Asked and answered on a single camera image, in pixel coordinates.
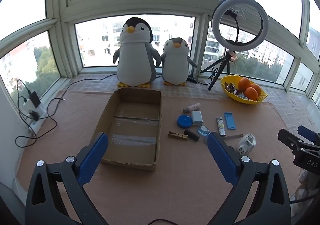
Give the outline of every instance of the blue phone case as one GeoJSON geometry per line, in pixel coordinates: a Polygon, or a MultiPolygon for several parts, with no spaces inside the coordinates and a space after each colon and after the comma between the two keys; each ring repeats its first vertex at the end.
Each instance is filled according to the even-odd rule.
{"type": "Polygon", "coordinates": [[[224,118],[226,119],[228,129],[236,129],[236,124],[231,112],[224,112],[224,118]]]}

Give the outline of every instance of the penguin beak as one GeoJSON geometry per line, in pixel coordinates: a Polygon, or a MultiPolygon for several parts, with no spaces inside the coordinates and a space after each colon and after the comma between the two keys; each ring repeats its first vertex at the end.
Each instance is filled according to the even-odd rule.
{"type": "Polygon", "coordinates": [[[128,33],[133,33],[134,32],[134,27],[130,26],[127,28],[128,33]]]}
{"type": "Polygon", "coordinates": [[[173,46],[174,46],[175,48],[180,48],[180,47],[181,47],[181,44],[176,42],[176,43],[173,44],[173,46]]]}

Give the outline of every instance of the small bottle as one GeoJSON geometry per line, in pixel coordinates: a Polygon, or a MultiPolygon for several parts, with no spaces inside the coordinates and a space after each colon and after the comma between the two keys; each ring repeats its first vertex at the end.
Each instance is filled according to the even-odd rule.
{"type": "Polygon", "coordinates": [[[218,123],[219,135],[226,136],[226,131],[224,129],[222,117],[217,117],[217,123],[218,123]]]}
{"type": "Polygon", "coordinates": [[[183,110],[183,112],[186,114],[186,113],[189,113],[191,111],[198,111],[198,110],[200,110],[200,106],[201,106],[200,103],[188,106],[187,108],[185,108],[183,110]]]}

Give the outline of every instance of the yellow fruit bowl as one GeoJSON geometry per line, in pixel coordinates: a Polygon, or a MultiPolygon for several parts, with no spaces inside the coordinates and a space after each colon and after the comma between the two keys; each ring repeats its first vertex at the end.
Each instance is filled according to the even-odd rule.
{"type": "Polygon", "coordinates": [[[225,83],[227,83],[227,84],[233,83],[233,85],[235,85],[235,88],[238,89],[238,83],[241,78],[242,77],[240,77],[238,75],[228,75],[228,76],[225,76],[221,79],[221,87],[229,97],[231,97],[234,100],[237,100],[238,102],[244,103],[244,104],[259,104],[268,96],[268,94],[261,89],[261,94],[258,97],[258,100],[254,101],[254,100],[244,99],[244,98],[238,97],[235,94],[230,93],[229,91],[226,90],[225,83]]]}

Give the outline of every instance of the black clamp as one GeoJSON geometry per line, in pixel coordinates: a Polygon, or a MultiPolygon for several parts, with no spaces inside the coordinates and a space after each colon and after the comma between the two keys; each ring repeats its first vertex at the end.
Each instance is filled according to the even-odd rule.
{"type": "Polygon", "coordinates": [[[316,175],[320,175],[320,136],[304,126],[299,126],[298,134],[302,135],[315,145],[305,143],[285,129],[278,133],[278,139],[292,150],[294,165],[316,175]]]}

